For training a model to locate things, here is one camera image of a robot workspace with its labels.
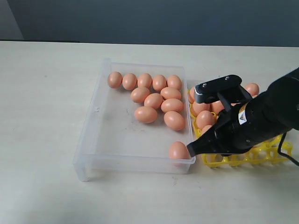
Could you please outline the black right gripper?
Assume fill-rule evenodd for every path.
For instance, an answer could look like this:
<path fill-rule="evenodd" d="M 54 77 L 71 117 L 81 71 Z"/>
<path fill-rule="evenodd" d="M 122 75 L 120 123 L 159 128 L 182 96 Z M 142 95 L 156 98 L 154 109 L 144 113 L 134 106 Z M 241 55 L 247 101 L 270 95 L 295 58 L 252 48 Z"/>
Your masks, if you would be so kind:
<path fill-rule="evenodd" d="M 241 154 L 254 145 L 299 128 L 299 70 L 271 83 L 247 103 L 221 111 L 214 131 L 187 145 L 189 155 Z"/>

